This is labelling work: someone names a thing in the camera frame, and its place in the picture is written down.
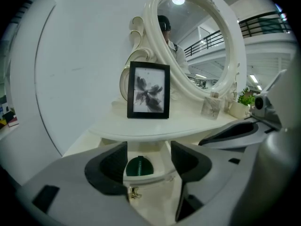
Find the ceiling light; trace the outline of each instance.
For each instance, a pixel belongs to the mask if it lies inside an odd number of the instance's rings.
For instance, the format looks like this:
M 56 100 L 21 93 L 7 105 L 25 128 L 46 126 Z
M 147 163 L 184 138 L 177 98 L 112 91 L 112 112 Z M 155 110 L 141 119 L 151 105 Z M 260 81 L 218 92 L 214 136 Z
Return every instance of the ceiling light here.
M 258 81 L 256 80 L 255 76 L 250 74 L 250 77 L 252 78 L 252 80 L 255 82 L 255 83 L 258 83 Z
M 278 4 L 276 4 L 276 3 L 275 3 L 275 5 L 276 5 L 278 11 L 279 11 L 279 12 L 282 12 L 282 8 L 281 8 Z
M 202 77 L 202 78 L 206 78 L 205 76 L 200 75 L 200 74 L 196 74 L 196 76 L 200 76 L 200 77 Z
M 174 4 L 181 5 L 185 2 L 185 0 L 172 0 Z

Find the railing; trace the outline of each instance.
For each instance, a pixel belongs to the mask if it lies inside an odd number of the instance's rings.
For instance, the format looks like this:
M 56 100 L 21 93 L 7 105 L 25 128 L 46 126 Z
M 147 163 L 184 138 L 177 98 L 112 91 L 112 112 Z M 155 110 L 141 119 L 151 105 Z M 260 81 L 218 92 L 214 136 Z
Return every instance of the railing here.
M 267 33 L 290 33 L 291 27 L 286 21 L 285 13 L 269 12 L 253 16 L 240 21 L 239 26 L 244 38 L 253 37 Z M 185 56 L 189 57 L 204 49 L 209 49 L 224 43 L 221 31 L 216 31 L 184 50 Z

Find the balcony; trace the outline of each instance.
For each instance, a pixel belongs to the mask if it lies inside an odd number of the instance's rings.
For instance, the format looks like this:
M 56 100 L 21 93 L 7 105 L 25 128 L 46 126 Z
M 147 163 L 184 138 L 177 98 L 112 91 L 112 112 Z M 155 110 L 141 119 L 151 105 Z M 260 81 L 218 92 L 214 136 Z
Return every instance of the balcony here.
M 247 58 L 247 86 L 259 91 L 276 74 L 286 69 L 295 54 L 297 42 L 284 13 L 269 12 L 239 22 L 245 41 Z M 226 53 L 221 31 L 216 31 L 185 50 L 191 74 L 206 76 L 208 85 L 220 78 Z M 250 79 L 254 74 L 258 84 Z

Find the white vanity table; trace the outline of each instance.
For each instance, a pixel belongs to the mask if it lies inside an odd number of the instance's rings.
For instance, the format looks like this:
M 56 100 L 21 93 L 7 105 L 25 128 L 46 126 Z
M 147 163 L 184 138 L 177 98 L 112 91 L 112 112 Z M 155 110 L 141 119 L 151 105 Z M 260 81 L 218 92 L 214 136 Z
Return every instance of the white vanity table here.
M 128 161 L 143 156 L 154 167 L 153 174 L 146 176 L 130 177 L 124 172 L 123 184 L 128 188 L 139 188 L 137 192 L 142 194 L 141 198 L 130 200 L 131 205 L 154 225 L 172 225 L 175 223 L 181 196 L 182 179 L 171 161 L 171 141 L 199 147 L 200 140 L 214 129 L 236 120 L 226 114 L 223 108 L 216 120 L 203 117 L 201 109 L 211 90 L 219 93 L 223 107 L 224 98 L 237 90 L 238 86 L 245 86 L 243 81 L 246 78 L 246 53 L 237 19 L 223 0 L 187 0 L 204 8 L 214 18 L 225 38 L 227 53 L 226 64 L 218 82 L 210 89 L 197 87 L 181 70 L 164 41 L 157 18 L 158 6 L 162 1 L 165 0 L 147 0 L 143 16 L 134 17 L 130 23 L 133 49 L 120 77 L 120 98 L 112 102 L 111 111 L 81 135 L 64 157 L 126 141 Z M 168 119 L 127 118 L 131 61 L 170 65 Z M 204 155 L 212 153 L 210 148 L 201 150 Z M 222 154 L 222 160 L 230 156 L 230 152 L 217 152 L 219 153 Z M 231 156 L 235 154 L 236 158 L 241 157 L 240 153 L 231 153 Z

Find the black picture frame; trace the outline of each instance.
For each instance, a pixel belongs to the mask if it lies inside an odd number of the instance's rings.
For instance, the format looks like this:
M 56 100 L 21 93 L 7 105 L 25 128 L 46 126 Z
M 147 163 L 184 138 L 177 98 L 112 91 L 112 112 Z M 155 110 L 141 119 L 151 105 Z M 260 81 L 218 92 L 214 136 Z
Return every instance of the black picture frame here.
M 156 88 L 155 86 L 159 86 L 158 92 L 155 96 L 153 94 L 146 93 L 143 94 L 142 90 L 137 90 L 137 93 L 140 93 L 140 95 L 144 96 L 144 102 L 145 108 L 148 108 L 148 110 L 152 110 L 154 112 L 138 112 L 134 111 L 134 100 L 137 99 L 135 97 L 135 83 L 138 83 L 138 80 L 144 79 L 138 77 L 136 78 L 136 71 L 138 71 L 138 68 L 144 68 L 147 71 L 149 69 L 149 72 L 154 70 L 162 70 L 164 72 L 164 85 L 154 85 L 151 88 Z M 156 96 L 159 93 L 160 96 L 164 96 L 163 100 L 159 100 L 156 98 Z M 129 71 L 129 78 L 128 78 L 128 90 L 127 90 L 127 117 L 128 118 L 141 118 L 141 119 L 168 119 L 169 118 L 169 103 L 170 103 L 170 67 L 169 65 L 161 65 L 156 63 L 148 63 L 148 62 L 137 62 L 137 61 L 131 61 L 130 63 L 130 71 Z M 161 109 L 162 112 L 156 112 L 156 109 Z

